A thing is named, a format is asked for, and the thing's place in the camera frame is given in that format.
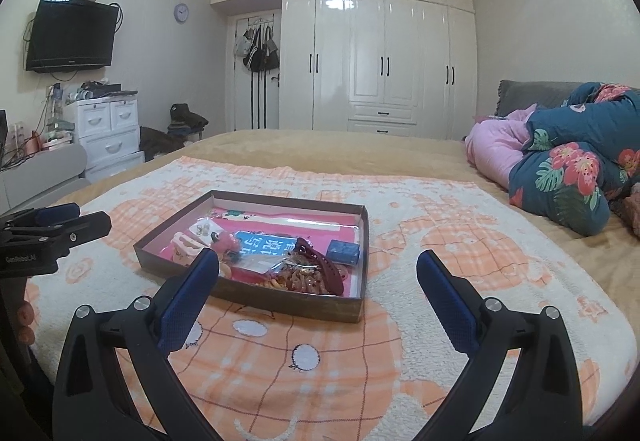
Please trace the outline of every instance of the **beige bedspread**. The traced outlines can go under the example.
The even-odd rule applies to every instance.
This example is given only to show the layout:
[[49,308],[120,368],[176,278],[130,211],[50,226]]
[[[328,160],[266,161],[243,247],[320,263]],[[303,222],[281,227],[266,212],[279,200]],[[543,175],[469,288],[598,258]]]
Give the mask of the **beige bedspread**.
[[[222,134],[102,180],[65,201],[83,205],[114,186],[142,176],[180,156],[264,168],[290,166],[330,174],[379,174],[473,181],[508,204],[507,194],[480,176],[459,142],[318,131],[239,131]],[[546,218],[520,211],[570,254],[597,281],[640,339],[640,241],[612,216],[596,237],[581,237]]]

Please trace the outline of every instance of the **cardboard box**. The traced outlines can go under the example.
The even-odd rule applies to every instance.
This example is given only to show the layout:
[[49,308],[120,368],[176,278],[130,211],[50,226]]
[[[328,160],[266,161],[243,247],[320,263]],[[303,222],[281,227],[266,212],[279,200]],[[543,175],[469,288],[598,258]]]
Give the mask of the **cardboard box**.
[[[161,257],[159,252],[169,245],[176,232],[185,232],[197,219],[209,215],[214,209],[234,211],[234,214],[241,214],[247,223],[251,220],[280,222],[283,218],[278,216],[283,214],[295,215],[295,220],[288,220],[292,222],[316,223],[318,221],[320,225],[316,223],[316,227],[322,230],[339,229],[340,233],[353,233],[357,239],[353,242],[360,244],[360,259],[353,267],[354,271],[350,278],[350,282],[354,283],[350,294],[354,296],[338,297],[282,291],[223,277],[218,278],[218,283],[211,291],[212,296],[259,309],[306,318],[347,323],[360,321],[367,288],[369,259],[369,216],[364,206],[214,190],[174,214],[134,245],[142,269],[162,278],[183,273],[186,269],[183,265]],[[271,233],[269,226],[264,226],[267,228],[265,233]],[[324,248],[319,246],[318,251],[325,253]]]

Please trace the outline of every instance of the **pink blanket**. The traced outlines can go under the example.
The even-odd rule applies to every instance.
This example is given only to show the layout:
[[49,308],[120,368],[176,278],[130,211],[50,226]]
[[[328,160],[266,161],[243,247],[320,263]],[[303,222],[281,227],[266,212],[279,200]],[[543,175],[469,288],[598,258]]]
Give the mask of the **pink blanket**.
[[469,163],[504,189],[509,188],[509,173],[523,158],[521,152],[530,138],[526,122],[536,105],[513,111],[506,118],[489,118],[474,125],[466,137]]

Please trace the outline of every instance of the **black flat screen tv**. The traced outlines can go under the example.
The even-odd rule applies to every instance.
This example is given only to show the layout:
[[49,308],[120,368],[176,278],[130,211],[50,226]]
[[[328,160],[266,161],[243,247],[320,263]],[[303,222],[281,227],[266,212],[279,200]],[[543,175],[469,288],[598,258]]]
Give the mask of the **black flat screen tv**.
[[111,65],[118,7],[81,0],[40,0],[26,69],[37,73]]

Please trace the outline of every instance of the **hand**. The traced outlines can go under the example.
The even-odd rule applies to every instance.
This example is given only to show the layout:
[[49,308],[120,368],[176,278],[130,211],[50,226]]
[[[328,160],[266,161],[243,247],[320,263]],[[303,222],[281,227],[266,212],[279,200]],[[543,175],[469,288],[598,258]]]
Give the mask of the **hand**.
[[36,341],[36,335],[29,326],[33,324],[35,319],[35,313],[33,307],[27,301],[25,301],[18,308],[18,324],[20,324],[20,330],[18,331],[18,342],[23,344],[33,345]]

